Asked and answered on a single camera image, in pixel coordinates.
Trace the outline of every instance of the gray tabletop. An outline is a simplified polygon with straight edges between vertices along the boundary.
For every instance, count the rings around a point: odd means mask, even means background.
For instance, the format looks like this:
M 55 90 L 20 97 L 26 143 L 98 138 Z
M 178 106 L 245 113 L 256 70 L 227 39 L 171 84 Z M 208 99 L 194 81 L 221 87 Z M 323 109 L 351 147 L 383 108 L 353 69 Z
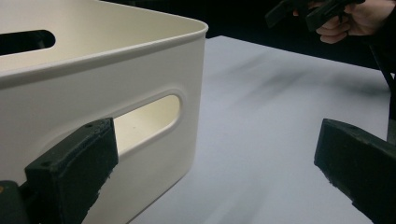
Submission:
M 324 118 L 385 139 L 388 112 L 376 70 L 208 39 L 194 164 L 131 224 L 372 223 L 314 154 Z

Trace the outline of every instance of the plastic container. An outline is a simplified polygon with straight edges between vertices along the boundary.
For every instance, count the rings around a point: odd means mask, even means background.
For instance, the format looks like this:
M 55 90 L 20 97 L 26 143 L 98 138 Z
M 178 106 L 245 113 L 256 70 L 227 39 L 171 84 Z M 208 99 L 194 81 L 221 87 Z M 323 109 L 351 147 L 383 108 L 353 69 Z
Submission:
M 84 223 L 127 223 L 191 167 L 206 24 L 96 0 L 1 5 L 0 34 L 56 41 L 0 56 L 0 179 L 23 183 L 39 155 L 113 117 L 120 163 Z

